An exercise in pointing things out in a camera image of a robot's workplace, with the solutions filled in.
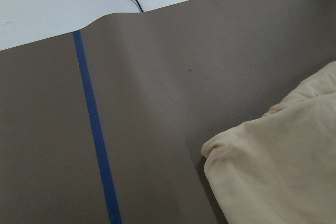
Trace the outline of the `yellow long-sleeve printed shirt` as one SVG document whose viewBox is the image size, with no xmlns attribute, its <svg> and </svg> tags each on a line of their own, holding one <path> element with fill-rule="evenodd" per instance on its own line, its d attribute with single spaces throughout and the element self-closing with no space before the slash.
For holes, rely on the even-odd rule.
<svg viewBox="0 0 336 224">
<path fill-rule="evenodd" d="M 335 223 L 335 63 L 201 153 L 229 223 Z"/>
</svg>

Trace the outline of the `brown table mat blue grid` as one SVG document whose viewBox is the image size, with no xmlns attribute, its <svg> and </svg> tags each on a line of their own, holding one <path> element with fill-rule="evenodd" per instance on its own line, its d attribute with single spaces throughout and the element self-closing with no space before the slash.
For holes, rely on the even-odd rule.
<svg viewBox="0 0 336 224">
<path fill-rule="evenodd" d="M 195 0 L 112 14 L 1 52 L 1 223 L 109 223 L 96 147 L 123 223 L 226 223 L 201 146 L 261 116 L 335 59 L 335 0 Z"/>
</svg>

